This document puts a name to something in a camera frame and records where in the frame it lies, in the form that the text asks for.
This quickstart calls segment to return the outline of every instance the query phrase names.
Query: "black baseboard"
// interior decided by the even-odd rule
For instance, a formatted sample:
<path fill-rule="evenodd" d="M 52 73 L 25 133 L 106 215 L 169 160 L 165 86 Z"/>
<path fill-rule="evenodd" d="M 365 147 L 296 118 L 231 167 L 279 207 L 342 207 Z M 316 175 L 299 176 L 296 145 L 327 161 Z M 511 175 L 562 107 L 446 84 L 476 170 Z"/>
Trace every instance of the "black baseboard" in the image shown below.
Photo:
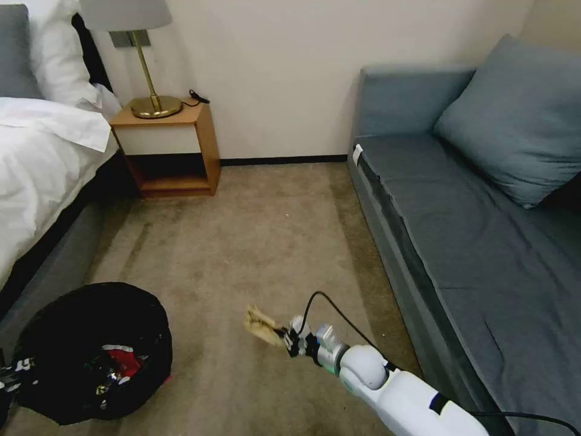
<path fill-rule="evenodd" d="M 238 165 L 313 164 L 317 162 L 346 161 L 346 154 L 325 154 L 323 156 L 251 157 L 249 159 L 220 159 L 220 163 L 223 167 L 234 167 Z"/>

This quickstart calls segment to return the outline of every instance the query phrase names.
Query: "nightstand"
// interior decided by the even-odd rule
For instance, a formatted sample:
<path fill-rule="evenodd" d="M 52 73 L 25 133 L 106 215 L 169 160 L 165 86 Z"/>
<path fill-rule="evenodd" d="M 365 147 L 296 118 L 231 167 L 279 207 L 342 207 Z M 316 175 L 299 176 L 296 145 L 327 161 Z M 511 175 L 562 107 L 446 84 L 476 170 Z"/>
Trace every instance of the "nightstand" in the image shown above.
<path fill-rule="evenodd" d="M 143 198 L 216 192 L 220 156 L 209 105 L 159 119 L 137 118 L 126 106 L 110 124 Z"/>

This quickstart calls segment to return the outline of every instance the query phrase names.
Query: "black power cord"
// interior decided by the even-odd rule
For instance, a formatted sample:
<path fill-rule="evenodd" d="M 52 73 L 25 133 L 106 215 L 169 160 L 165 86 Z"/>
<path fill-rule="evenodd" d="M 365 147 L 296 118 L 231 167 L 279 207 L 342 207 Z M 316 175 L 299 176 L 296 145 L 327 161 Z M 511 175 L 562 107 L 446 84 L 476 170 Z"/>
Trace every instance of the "black power cord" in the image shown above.
<path fill-rule="evenodd" d="M 307 303 L 307 307 L 304 310 L 304 315 L 303 315 L 303 323 L 301 324 L 301 328 L 300 330 L 297 332 L 297 335 L 300 335 L 303 332 L 304 326 L 307 323 L 307 315 L 309 314 L 309 309 L 310 309 L 310 305 L 313 302 L 313 299 L 317 296 L 323 296 L 325 297 L 325 299 L 331 304 L 331 306 L 333 306 L 333 308 L 337 311 L 337 313 L 339 315 L 341 315 L 341 317 L 347 322 L 347 324 L 349 324 L 351 326 L 351 328 L 353 328 L 353 330 L 355 330 L 359 336 L 361 336 L 365 342 L 367 342 L 369 345 L 371 345 L 373 348 L 375 348 L 376 350 L 379 351 L 379 348 L 377 348 L 373 342 L 371 342 L 371 340 L 369 340 L 369 338 L 367 336 L 365 336 L 361 330 L 359 330 L 350 320 L 349 318 L 347 318 L 347 316 L 341 312 L 341 310 L 339 309 L 339 307 L 337 307 L 337 305 L 333 302 L 333 300 L 331 300 L 331 298 L 325 294 L 322 291 L 317 291 L 315 293 L 313 293 L 311 295 L 311 297 L 309 298 L 309 302 Z M 537 421 L 546 421 L 546 422 L 550 422 L 550 423 L 554 423 L 554 424 L 558 424 L 561 425 L 563 427 L 568 428 L 575 436 L 581 436 L 581 433 L 579 432 L 579 430 L 577 430 L 572 424 L 569 424 L 567 421 L 563 421 L 557 418 L 552 418 L 552 417 L 548 417 L 548 416 L 544 416 L 544 415 L 537 415 L 537 414 L 529 414 L 529 413 L 522 413 L 522 412 L 470 412 L 468 411 L 468 413 L 474 417 L 508 417 L 508 418 L 525 418 L 525 419 L 534 419 Z"/>
<path fill-rule="evenodd" d="M 204 97 L 201 97 L 196 91 L 194 90 L 190 90 L 189 91 L 189 96 L 192 97 L 194 100 L 198 100 L 198 102 L 196 104 L 189 104 L 186 103 L 185 101 L 182 101 L 182 103 L 184 103 L 186 106 L 190 106 L 190 107 L 196 107 L 198 106 L 200 103 L 204 103 L 204 104 L 210 104 L 210 100 L 205 99 Z"/>
<path fill-rule="evenodd" d="M 575 436 L 581 436 L 579 430 L 577 430 L 572 424 L 569 424 L 567 421 L 563 421 L 557 418 L 552 418 L 544 415 L 537 415 L 537 414 L 527 414 L 521 412 L 470 412 L 468 413 L 475 417 L 508 417 L 508 418 L 526 418 L 526 419 L 534 419 L 537 421 L 546 421 L 553 424 L 558 424 L 563 427 L 567 427 L 571 430 Z"/>

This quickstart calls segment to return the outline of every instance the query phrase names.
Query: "gray lampshade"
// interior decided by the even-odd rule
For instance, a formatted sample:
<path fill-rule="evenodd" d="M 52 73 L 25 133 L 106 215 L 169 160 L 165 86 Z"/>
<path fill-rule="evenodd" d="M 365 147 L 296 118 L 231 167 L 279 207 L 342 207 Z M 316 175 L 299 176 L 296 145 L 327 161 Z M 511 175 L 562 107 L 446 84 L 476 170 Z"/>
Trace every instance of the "gray lampshade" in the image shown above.
<path fill-rule="evenodd" d="M 142 30 L 171 23 L 165 0 L 80 0 L 90 30 Z"/>

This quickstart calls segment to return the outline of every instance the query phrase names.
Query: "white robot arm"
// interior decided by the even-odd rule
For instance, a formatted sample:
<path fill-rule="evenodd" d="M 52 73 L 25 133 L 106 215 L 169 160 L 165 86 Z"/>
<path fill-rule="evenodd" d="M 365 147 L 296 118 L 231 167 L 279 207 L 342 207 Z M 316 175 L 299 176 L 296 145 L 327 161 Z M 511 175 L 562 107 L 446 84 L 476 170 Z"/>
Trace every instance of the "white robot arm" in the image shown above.
<path fill-rule="evenodd" d="M 370 345 L 349 347 L 332 326 L 313 335 L 302 317 L 290 322 L 285 340 L 291 356 L 306 355 L 337 375 L 396 436 L 489 436 L 468 412 L 410 372 L 387 361 Z"/>

